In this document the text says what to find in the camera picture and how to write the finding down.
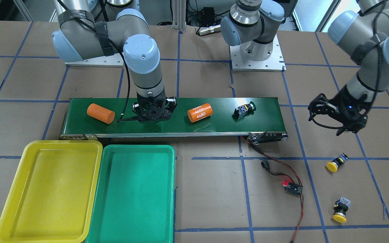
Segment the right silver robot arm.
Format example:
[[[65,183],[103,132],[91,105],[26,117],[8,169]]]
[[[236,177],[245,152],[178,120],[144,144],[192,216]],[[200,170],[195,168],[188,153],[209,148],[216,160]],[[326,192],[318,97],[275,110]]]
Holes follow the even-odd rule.
[[[52,41],[63,61],[121,55],[127,79],[136,86],[137,101],[132,104],[135,116],[120,116],[119,121],[159,123],[171,118],[177,100],[165,95],[160,51],[138,10],[124,9],[114,21],[95,22],[86,0],[56,0],[55,5],[59,30],[53,32]]]

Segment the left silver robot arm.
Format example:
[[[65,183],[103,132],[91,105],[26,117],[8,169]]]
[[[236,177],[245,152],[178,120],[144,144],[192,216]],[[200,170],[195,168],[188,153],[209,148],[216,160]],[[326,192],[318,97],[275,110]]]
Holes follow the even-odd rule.
[[[308,107],[309,121],[328,115],[341,123],[339,127],[317,123],[336,130],[337,136],[363,129],[378,94],[389,89],[389,0],[359,0],[358,5],[360,12],[343,12],[331,23],[328,36],[360,69],[334,98],[321,93]],[[273,0],[237,0],[221,20],[222,36],[249,59],[266,60],[284,14]]]

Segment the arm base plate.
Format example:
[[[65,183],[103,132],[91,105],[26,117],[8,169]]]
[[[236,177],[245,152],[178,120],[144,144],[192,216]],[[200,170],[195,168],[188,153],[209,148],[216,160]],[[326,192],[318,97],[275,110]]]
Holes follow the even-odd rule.
[[[277,35],[271,43],[264,45],[252,40],[230,46],[229,52],[234,71],[282,72],[287,69]]]
[[[123,68],[124,62],[119,54],[112,56],[94,57],[86,60],[65,62],[68,66],[77,67],[108,67],[108,68]]]

